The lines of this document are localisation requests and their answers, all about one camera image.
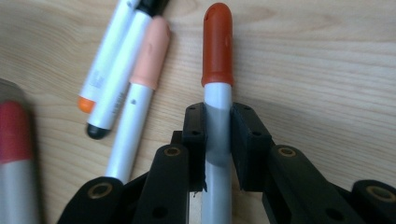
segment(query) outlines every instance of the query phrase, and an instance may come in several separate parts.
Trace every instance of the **black marker cap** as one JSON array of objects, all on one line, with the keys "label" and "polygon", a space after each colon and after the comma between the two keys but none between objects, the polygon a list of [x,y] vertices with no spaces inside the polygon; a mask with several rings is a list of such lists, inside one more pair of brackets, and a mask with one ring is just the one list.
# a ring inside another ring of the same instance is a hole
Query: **black marker cap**
[{"label": "black marker cap", "polygon": [[91,124],[87,126],[87,135],[95,140],[104,138],[109,132],[110,130],[108,129],[101,129]]},{"label": "black marker cap", "polygon": [[163,14],[169,0],[141,0],[136,9],[147,13],[150,17]]}]

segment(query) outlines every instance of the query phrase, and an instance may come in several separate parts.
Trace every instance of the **red marker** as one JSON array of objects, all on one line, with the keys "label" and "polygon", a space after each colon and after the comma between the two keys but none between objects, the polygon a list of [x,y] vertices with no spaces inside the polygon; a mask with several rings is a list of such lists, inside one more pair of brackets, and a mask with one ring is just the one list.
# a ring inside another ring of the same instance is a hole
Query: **red marker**
[{"label": "red marker", "polygon": [[29,118],[13,101],[0,104],[0,163],[7,224],[39,223]]},{"label": "red marker", "polygon": [[202,223],[232,223],[230,110],[233,85],[233,19],[222,3],[212,5],[204,18],[206,158]]}]

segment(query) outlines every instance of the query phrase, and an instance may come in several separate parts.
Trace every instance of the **marker cap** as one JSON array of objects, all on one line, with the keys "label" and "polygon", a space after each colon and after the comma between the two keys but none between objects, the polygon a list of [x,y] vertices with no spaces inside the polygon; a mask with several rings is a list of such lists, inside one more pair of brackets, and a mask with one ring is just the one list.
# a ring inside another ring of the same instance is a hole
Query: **marker cap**
[{"label": "marker cap", "polygon": [[99,140],[104,138],[108,133],[110,133],[109,129],[102,129],[88,123],[87,125],[87,135],[95,140]]},{"label": "marker cap", "polygon": [[204,17],[202,85],[222,82],[233,85],[233,18],[223,3],[212,5]]},{"label": "marker cap", "polygon": [[157,89],[169,40],[168,23],[160,16],[154,17],[146,31],[142,49],[130,79],[132,83],[144,85],[153,90]]},{"label": "marker cap", "polygon": [[84,97],[78,97],[78,108],[85,113],[91,113],[93,107],[95,106],[95,101],[86,99]]},{"label": "marker cap", "polygon": [[150,17],[163,14],[169,0],[141,0],[136,9],[147,13]]},{"label": "marker cap", "polygon": [[15,101],[0,104],[0,162],[33,158],[29,116]]}]

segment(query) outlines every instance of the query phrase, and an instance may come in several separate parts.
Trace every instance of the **wood grain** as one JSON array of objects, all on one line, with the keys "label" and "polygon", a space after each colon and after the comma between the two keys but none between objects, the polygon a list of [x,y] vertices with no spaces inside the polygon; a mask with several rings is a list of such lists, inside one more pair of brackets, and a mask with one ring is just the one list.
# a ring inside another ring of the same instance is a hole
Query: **wood grain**
[{"label": "wood grain", "polygon": [[[251,105],[276,143],[299,148],[331,182],[396,186],[396,2],[224,2],[233,13],[234,100]],[[133,177],[182,129],[185,108],[203,101],[202,21],[213,3],[171,0],[164,13],[172,41]],[[76,101],[115,5],[0,1],[0,78],[18,84],[35,112],[48,223],[106,168],[115,132],[87,137]],[[267,223],[261,195],[239,191],[235,179],[233,223]],[[197,194],[191,223],[199,220]]]}]

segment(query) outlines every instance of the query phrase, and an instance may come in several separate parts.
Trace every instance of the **peach marker cap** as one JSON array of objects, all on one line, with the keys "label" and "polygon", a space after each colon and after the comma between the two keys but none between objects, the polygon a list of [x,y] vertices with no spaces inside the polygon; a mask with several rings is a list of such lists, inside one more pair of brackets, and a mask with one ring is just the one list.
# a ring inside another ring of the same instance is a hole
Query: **peach marker cap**
[{"label": "peach marker cap", "polygon": [[131,83],[141,84],[153,90],[157,89],[170,33],[168,22],[163,17],[153,18],[146,31],[142,49],[130,79]]}]

